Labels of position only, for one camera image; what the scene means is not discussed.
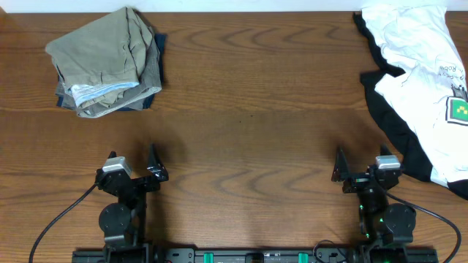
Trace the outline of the white t-shirt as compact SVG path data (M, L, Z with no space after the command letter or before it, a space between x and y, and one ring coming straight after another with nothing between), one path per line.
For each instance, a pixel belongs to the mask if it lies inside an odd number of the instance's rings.
M467 76L441 5L362 9L382 57L404 70L385 75L377 93L407 123L432 164L431 181L467 179Z

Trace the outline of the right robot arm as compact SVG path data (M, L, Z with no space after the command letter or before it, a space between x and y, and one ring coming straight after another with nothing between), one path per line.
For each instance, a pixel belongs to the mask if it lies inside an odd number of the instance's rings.
M401 174L400 161L385 146L364 172L352 172L344 151L341 148L336 150L331 180L343 183L345 194L358 196L361 233L378 246L413 242L415 209L388 201L388 191L398 185Z

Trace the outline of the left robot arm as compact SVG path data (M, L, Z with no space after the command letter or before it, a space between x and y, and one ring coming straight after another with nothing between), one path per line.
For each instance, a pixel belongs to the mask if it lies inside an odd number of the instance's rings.
M105 207L99 215L99 227L108 249L137 247L145 240L146 194L160 190L160 183L169 180L169 173L160 160L155 145L149 147L149 175L132 178L127 159L111 152L97 170L97 188L115 196L118 201Z

